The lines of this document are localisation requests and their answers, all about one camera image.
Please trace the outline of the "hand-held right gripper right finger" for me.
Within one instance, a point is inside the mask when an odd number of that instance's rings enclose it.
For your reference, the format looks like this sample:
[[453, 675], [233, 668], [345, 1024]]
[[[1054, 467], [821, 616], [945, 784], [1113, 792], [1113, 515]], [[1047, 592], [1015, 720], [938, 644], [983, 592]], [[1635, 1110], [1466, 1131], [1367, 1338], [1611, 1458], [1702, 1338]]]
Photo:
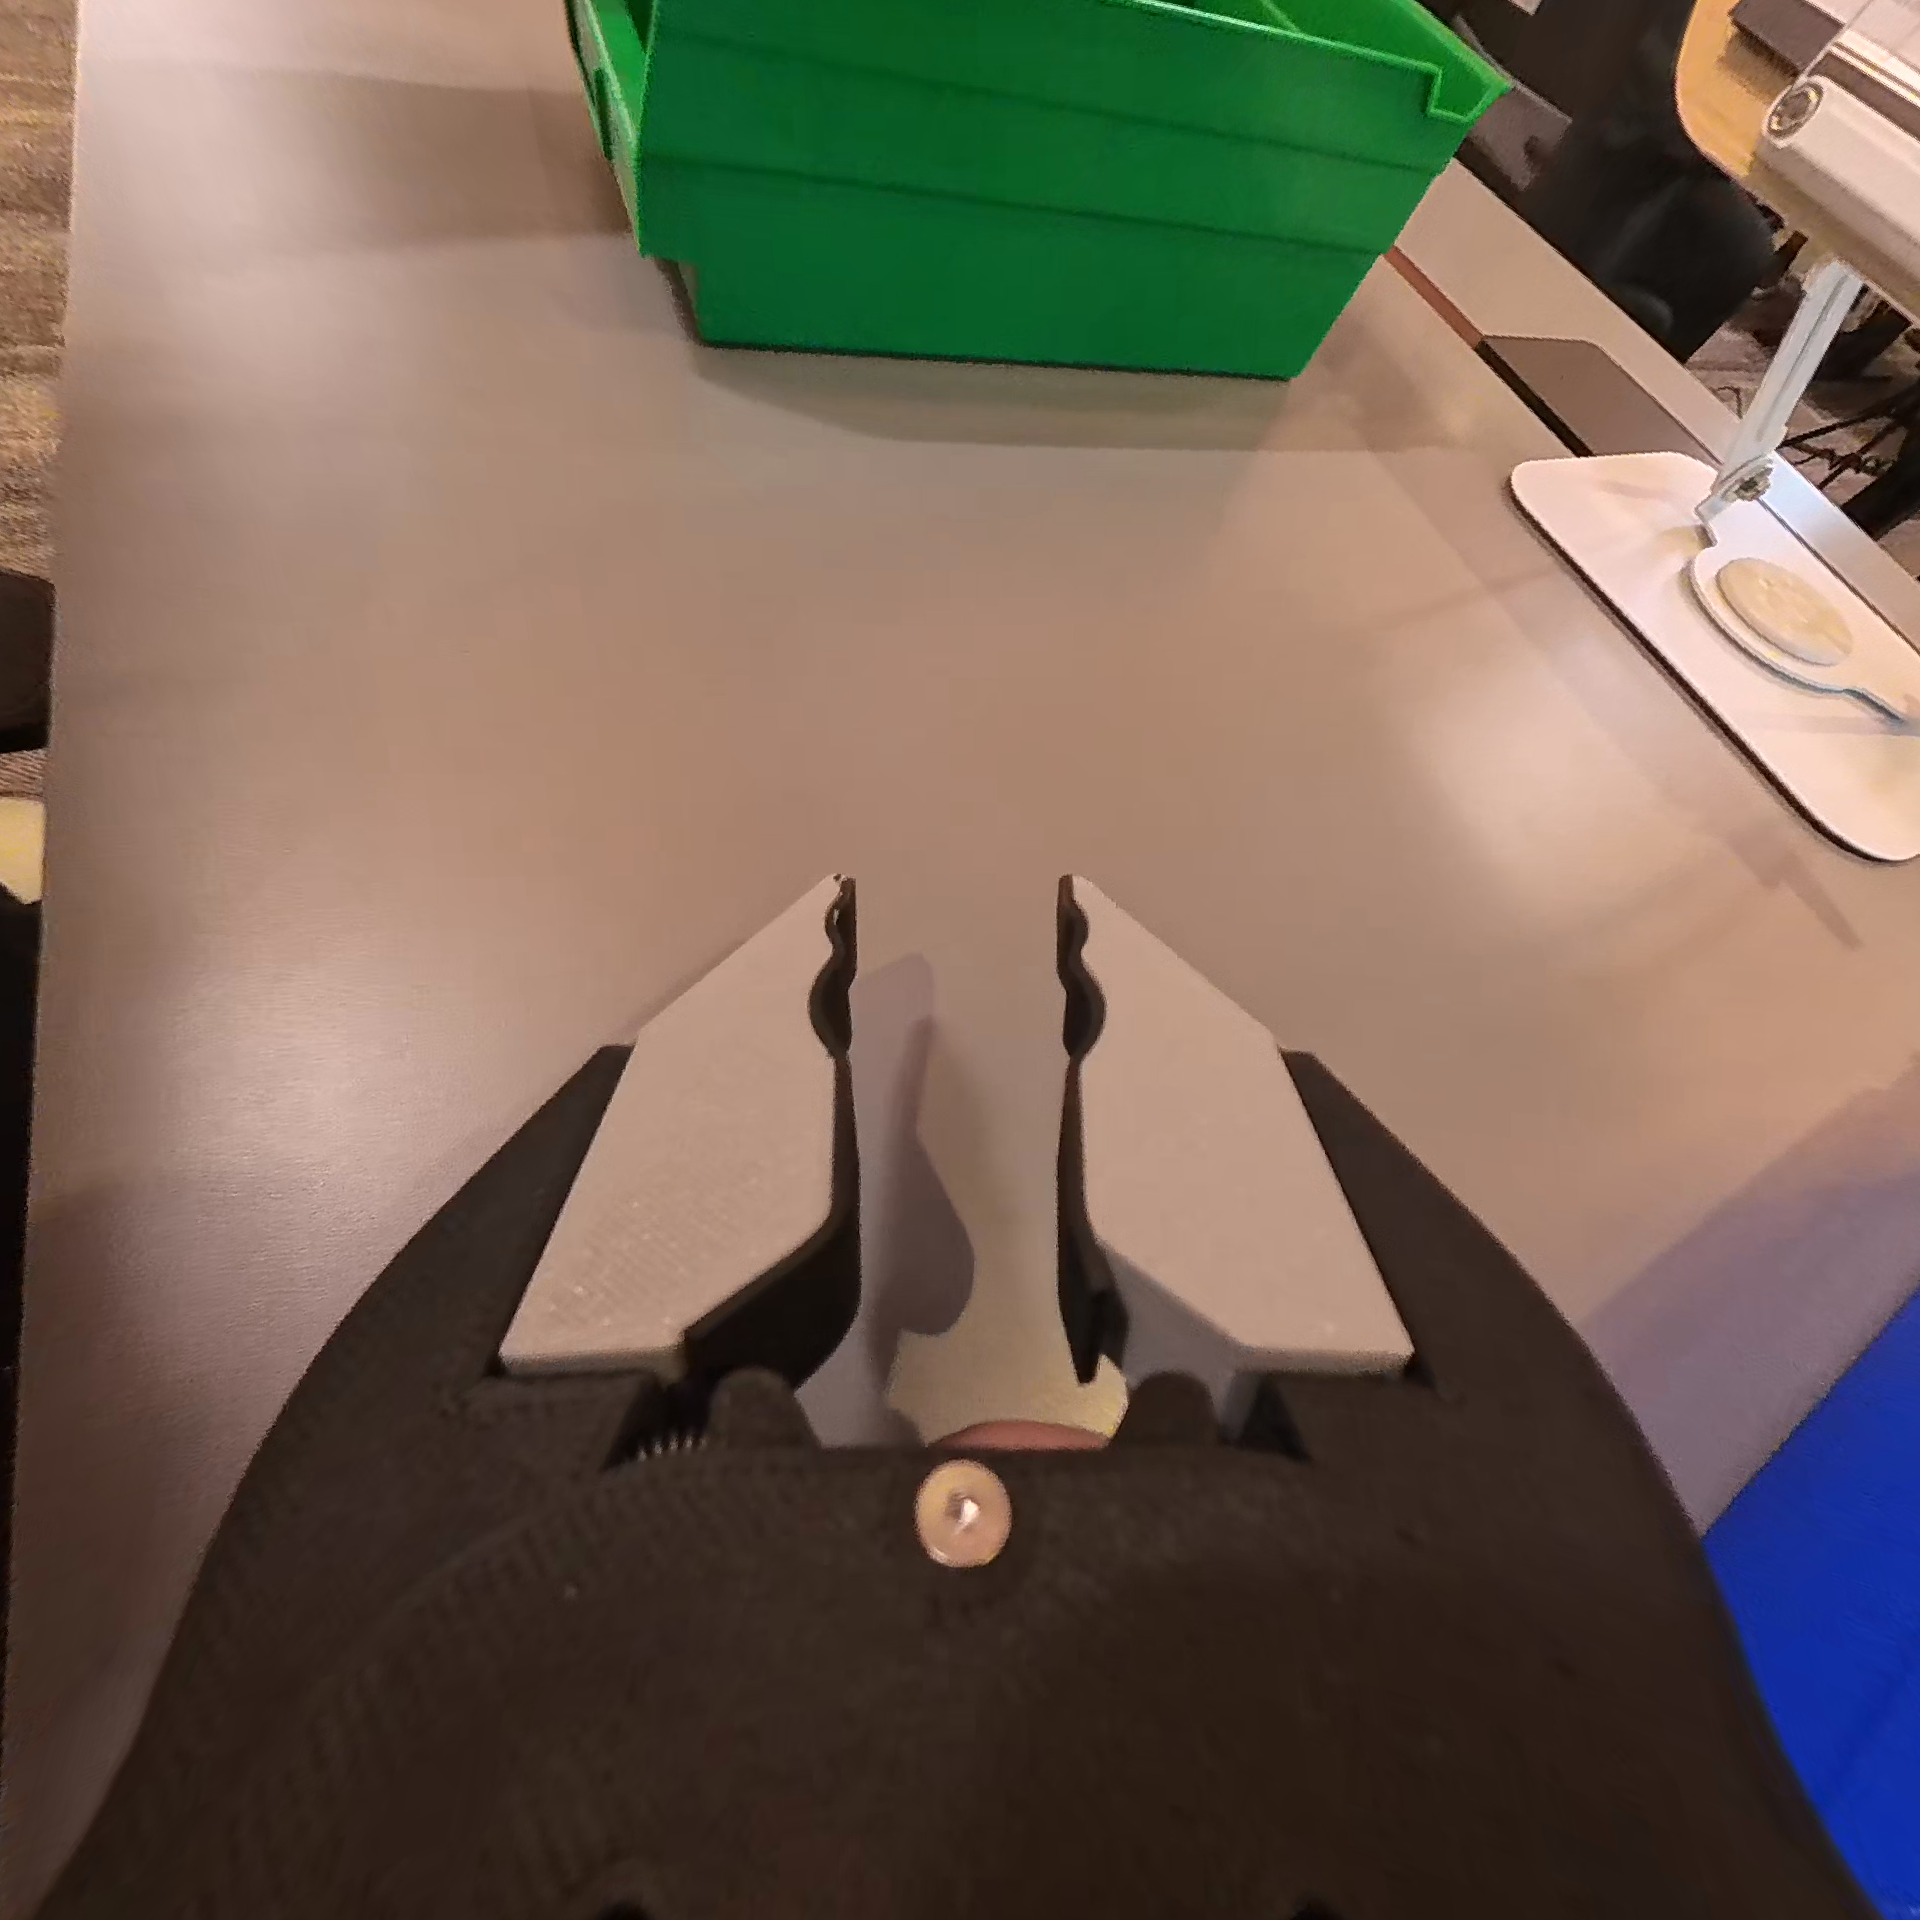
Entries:
[[1077, 1380], [1187, 1376], [1242, 1423], [1268, 1378], [1402, 1376], [1413, 1339], [1274, 1032], [1075, 874], [1057, 968]]

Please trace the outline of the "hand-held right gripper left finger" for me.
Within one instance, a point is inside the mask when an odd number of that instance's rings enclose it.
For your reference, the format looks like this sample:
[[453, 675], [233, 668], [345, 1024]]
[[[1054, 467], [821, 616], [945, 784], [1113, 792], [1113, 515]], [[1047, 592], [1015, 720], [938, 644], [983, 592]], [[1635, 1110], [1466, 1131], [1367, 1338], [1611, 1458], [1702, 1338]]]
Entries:
[[804, 1380], [860, 1295], [850, 877], [819, 879], [636, 1035], [500, 1339], [507, 1376]]

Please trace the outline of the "blue plastic bin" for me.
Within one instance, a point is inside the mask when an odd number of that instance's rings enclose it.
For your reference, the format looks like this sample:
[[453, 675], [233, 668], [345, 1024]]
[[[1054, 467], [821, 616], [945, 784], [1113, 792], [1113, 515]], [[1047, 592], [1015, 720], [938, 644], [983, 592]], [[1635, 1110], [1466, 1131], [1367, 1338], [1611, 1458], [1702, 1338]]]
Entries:
[[1826, 1832], [1882, 1916], [1918, 1916], [1918, 1300], [1702, 1541]]

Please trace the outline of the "green plastic bin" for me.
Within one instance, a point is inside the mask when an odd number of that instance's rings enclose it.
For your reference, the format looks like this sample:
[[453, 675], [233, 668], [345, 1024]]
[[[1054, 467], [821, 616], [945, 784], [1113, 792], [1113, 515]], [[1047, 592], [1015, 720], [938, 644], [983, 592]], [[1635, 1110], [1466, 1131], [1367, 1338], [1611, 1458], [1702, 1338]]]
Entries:
[[1511, 88], [1411, 2], [571, 2], [716, 347], [1294, 379]]

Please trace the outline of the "grey desk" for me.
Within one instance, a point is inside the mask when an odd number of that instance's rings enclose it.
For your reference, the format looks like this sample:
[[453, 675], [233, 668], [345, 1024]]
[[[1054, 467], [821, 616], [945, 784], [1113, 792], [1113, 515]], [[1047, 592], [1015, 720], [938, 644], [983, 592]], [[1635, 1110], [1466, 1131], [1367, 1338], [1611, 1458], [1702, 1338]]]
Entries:
[[1286, 387], [719, 352], [551, 5], [83, 5], [4, 1908], [233, 1486], [599, 1046], [858, 887], [871, 1391], [1103, 1423], [1052, 1283], [1083, 874], [1577, 1323], [1708, 1523], [1916, 1290], [1916, 867], [1514, 512], [1446, 176]]

